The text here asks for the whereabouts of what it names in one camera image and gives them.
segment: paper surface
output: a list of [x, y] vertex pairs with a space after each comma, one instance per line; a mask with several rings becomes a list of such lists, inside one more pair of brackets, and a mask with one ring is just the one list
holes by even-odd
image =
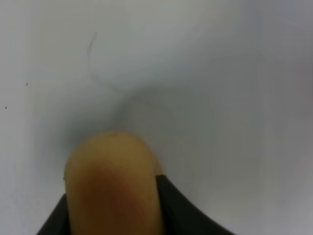
[[312, 7], [1, 1], [0, 234], [36, 233], [70, 152], [109, 130], [231, 231], [311, 234]]

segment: black object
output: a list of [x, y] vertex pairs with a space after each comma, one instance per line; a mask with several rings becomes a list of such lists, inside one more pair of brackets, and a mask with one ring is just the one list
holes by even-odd
[[[156, 183], [167, 235], [234, 235], [198, 210], [165, 175]], [[65, 194], [37, 235], [70, 235]]]

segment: white background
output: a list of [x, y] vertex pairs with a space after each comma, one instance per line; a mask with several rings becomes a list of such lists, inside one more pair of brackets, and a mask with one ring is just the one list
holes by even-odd
[[1, 0], [0, 234], [35, 234], [64, 193], [70, 152], [109, 130], [145, 139], [231, 231], [312, 234], [312, 9]]

